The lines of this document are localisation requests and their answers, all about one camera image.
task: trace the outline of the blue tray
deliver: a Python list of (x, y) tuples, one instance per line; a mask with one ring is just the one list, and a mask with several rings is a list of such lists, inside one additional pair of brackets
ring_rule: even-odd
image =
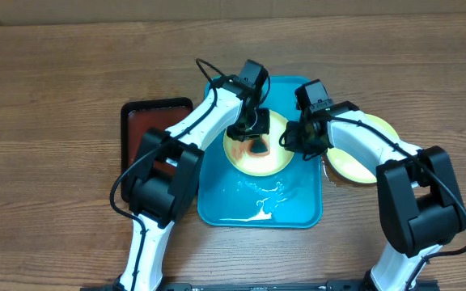
[[(309, 80), (304, 77), (271, 77), (271, 90), (262, 107), (287, 120), (298, 120), (294, 90), (306, 82)], [(295, 154), (280, 172), (254, 177), (231, 165), (222, 145), (223, 135), (206, 149), (202, 162), (197, 211), (204, 221), (212, 226), (308, 228), (321, 219), (319, 158), (304, 162), (301, 154)]]

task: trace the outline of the yellow plate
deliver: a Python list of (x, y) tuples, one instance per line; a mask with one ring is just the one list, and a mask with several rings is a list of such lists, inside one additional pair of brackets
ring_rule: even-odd
[(280, 114), (269, 110), (269, 134), (261, 136), (268, 148), (263, 154), (254, 154), (249, 149), (253, 141), (234, 141), (224, 134), (224, 151), (227, 159), (239, 171), (247, 175), (267, 176), (276, 174), (285, 168), (294, 153), (285, 150), (278, 143), (280, 136), (285, 131), (287, 119)]
[[(389, 133), (395, 137), (398, 137), (395, 129), (385, 120), (366, 114), (366, 117), (373, 123), (377, 124), (386, 133)], [(347, 178), (348, 180), (357, 183), (377, 183), (377, 179), (371, 172), (366, 169), (360, 162), (354, 157), (347, 154), (344, 150), (336, 148), (328, 149), (327, 159), (334, 168), (334, 170)]]

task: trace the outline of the yellow bowl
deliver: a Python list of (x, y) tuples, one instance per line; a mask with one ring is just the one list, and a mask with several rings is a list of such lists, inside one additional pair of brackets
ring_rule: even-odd
[(285, 150), (279, 144), (287, 119), (269, 110), (269, 123), (269, 134), (261, 136), (268, 151), (262, 154), (254, 154), (250, 151), (254, 141), (234, 141), (224, 134), (223, 145), (227, 159), (244, 174), (253, 176), (276, 174), (283, 170), (294, 156), (293, 152)]
[[(395, 129), (385, 120), (370, 114), (366, 114), (366, 117), (371, 122), (377, 124), (386, 133), (398, 137)], [(342, 175), (348, 180), (357, 183), (377, 183), (375, 176), (344, 150), (339, 150), (336, 148), (328, 149), (327, 159), (334, 170), (339, 173), (339, 175)]]

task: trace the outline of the wooden table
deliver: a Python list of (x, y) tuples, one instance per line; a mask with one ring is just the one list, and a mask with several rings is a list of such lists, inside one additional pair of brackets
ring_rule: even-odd
[[(0, 27), (0, 290), (78, 290), (123, 272), (132, 223), (108, 203), (120, 108), (180, 95), (199, 103), (194, 57), (229, 74), (252, 58), (272, 75), (321, 78), (334, 100), (447, 150), (466, 204), (466, 15)], [(376, 189), (331, 179), (309, 230), (212, 227), (193, 205), (172, 233), (165, 276), (361, 278), (385, 244)], [(447, 249), (465, 243), (466, 233)], [(466, 255), (434, 259), (422, 277), (466, 289)]]

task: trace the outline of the robotic hand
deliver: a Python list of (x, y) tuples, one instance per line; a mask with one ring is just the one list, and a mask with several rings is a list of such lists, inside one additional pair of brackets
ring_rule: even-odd
[[(221, 77), (211, 80), (200, 63)], [(145, 133), (135, 163), (113, 185), (111, 206), (133, 219), (133, 239), (123, 275), (108, 289), (94, 290), (155, 291), (163, 276), (161, 265), (170, 231), (197, 193), (206, 147), (223, 130), (239, 141), (269, 133), (269, 112), (259, 108), (266, 97), (261, 97), (262, 86), (269, 76), (262, 65), (247, 61), (238, 77), (227, 77), (203, 60), (197, 59), (197, 65), (210, 83), (205, 101), (166, 131)], [(438, 290), (437, 285), (415, 282), (425, 262), (466, 251), (464, 247), (438, 252), (466, 229), (466, 210), (447, 153), (437, 146), (421, 150), (387, 135), (352, 103), (320, 99), (323, 90), (319, 80), (296, 90), (302, 115), (300, 121), (287, 124), (280, 144), (302, 153), (304, 160), (337, 147), (377, 177), (380, 223), (388, 244), (356, 288)], [(175, 175), (155, 168), (154, 161), (176, 166)], [(133, 214), (114, 204), (114, 192), (125, 177), (122, 197)], [(413, 188), (417, 186), (430, 186), (430, 193), (416, 199)], [(340, 282), (340, 290), (346, 290), (347, 284)]]

